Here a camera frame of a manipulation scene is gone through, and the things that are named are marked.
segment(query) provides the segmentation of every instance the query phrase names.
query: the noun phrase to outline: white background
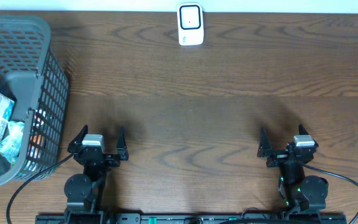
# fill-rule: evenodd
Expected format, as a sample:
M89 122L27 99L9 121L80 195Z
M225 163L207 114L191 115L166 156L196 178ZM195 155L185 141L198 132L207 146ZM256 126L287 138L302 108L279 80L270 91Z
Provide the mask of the white background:
M175 12L180 0L0 0L0 9ZM199 0L205 12L358 13L358 0Z

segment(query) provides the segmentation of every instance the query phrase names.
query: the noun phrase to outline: black cable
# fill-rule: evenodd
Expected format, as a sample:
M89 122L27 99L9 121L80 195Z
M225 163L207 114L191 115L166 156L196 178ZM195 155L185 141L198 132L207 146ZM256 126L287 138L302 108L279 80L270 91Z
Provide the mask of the black cable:
M311 169L311 170L314 170L314 171L317 171L317 172L320 172L320 173L323 173L323 174L328 174L328 175L340 178L342 180L349 181L350 183L352 183L352 184L354 184L354 185L356 185L358 187L358 183L356 181L348 178L348 177L345 177L345 176L342 176L342 175L339 175L339 174L335 174L333 172L329 172L329 171L326 171L326 170L322 170L322 169L319 169L319 168L315 168L315 167L306 165L306 164L302 163L301 161L299 161L296 158L296 156L293 156L293 157L295 158L295 160L297 160L305 168L308 168L308 169ZM349 224L353 224L354 222L356 222L357 219L358 219L358 211L357 211L356 215L353 217L353 219L349 222Z
M265 219L267 219L267 217L265 216L265 214L263 214L262 211L260 211L260 209L257 208L257 207L247 208L247 209L241 214L241 218L242 218L242 219L244 218L244 215L246 215L246 213L249 212L249 210L256 210L256 211L258 211L260 214L262 214Z
M247 218L242 220L230 220L221 222L220 224L248 224L248 223L264 223L264 224L316 224L315 222L276 220L263 218Z
M38 174L35 174L34 176L32 176L30 179L28 179L26 182L24 182L17 190L16 192L13 194L13 196L11 197L11 200L9 201L7 207L6 207L6 221L8 222L8 224L12 224L11 221L11 207L12 207L12 203L13 200L15 200L17 194L23 190L23 188L29 184L31 182L31 180L36 179L37 177L39 177L40 175L60 166L61 164L63 164L64 162L66 162L67 160L69 160L69 158L71 158L72 156L74 156L74 154L70 154L69 156L67 156L66 158L64 158L63 160L61 160L60 162L56 163L55 165L48 167L46 169L44 169L43 171L39 172Z

